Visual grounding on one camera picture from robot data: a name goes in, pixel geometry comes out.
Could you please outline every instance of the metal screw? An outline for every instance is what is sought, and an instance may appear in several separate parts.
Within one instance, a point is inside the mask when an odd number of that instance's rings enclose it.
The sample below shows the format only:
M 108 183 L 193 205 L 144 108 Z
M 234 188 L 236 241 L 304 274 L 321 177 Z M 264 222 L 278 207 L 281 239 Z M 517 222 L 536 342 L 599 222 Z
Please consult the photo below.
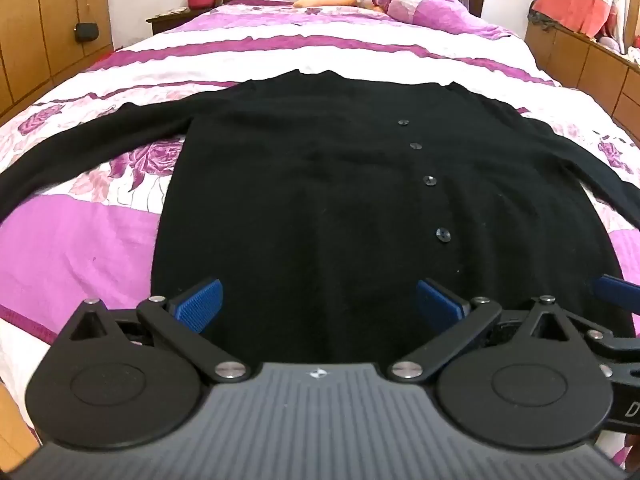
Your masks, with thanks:
M 216 366 L 216 373 L 225 379 L 237 379 L 246 373 L 246 366 L 238 361 L 224 361 Z
M 604 335 L 599 330 L 589 330 L 587 332 L 590 338 L 592 339 L 602 339 Z
M 422 367 L 418 363 L 411 361 L 402 361 L 394 364 L 391 368 L 393 375 L 403 379 L 415 379 L 422 375 Z
M 605 377 L 611 377 L 613 375 L 613 370 L 607 365 L 600 365 L 600 370 L 602 370 Z
M 323 377 L 327 377 L 329 373 L 326 370 L 322 370 L 322 368 L 316 368 L 316 370 L 309 372 L 309 375 L 314 379 L 322 379 Z

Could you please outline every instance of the bed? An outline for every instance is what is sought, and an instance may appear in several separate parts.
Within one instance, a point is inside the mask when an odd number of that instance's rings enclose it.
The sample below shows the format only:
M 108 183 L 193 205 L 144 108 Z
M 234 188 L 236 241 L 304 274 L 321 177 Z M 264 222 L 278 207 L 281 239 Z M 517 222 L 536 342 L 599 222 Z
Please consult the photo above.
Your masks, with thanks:
M 459 1 L 480 15 L 483 0 Z M 634 141 L 588 95 L 538 70 L 516 36 L 452 35 L 354 7 L 218 3 L 192 22 L 117 51 L 0 127 L 0 171 L 41 140 L 127 102 L 176 100 L 291 70 L 332 70 L 404 84 L 458 82 L 547 122 L 640 186 Z M 181 142 L 155 142 L 44 189 L 0 226 L 0 378 L 27 423 L 26 385 L 76 306 L 101 298 L 109 308 L 132 308 L 148 296 L 158 219 Z M 640 283 L 640 233 L 585 192 L 624 277 Z M 607 437 L 601 444 L 613 455 L 621 440 Z

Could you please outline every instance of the rose print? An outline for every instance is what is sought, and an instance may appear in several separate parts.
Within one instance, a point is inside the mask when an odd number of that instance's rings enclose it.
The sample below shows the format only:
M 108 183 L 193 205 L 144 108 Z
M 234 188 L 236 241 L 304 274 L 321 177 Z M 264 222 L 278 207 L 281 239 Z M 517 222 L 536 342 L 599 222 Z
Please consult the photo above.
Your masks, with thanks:
M 109 193 L 110 183 L 111 180 L 107 172 L 96 169 L 76 178 L 69 192 L 74 195 L 84 195 L 91 192 L 92 202 L 104 202 Z
M 612 168 L 622 168 L 629 174 L 634 173 L 628 165 L 620 160 L 621 153 L 613 145 L 613 142 L 601 141 L 600 144 L 598 144 L 598 149 L 605 154 Z
M 124 153 L 111 162 L 111 178 L 124 175 L 127 166 L 133 169 L 131 191 L 136 189 L 145 179 L 145 173 L 156 176 L 174 174 L 175 161 L 180 155 L 182 143 L 179 140 L 160 140 L 133 152 Z
M 34 131 L 39 129 L 51 116 L 59 114 L 64 106 L 65 105 L 53 105 L 48 108 L 44 108 L 44 110 L 37 111 L 18 126 L 18 131 L 22 135 L 33 133 Z

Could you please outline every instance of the cardigan button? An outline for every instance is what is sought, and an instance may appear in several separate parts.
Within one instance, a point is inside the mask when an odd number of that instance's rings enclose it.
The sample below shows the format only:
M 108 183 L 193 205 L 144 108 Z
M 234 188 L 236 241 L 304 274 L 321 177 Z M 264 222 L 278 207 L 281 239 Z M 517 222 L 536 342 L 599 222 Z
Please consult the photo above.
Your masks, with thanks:
M 436 231 L 436 237 L 442 243 L 446 244 L 451 241 L 451 233 L 444 227 L 439 227 Z

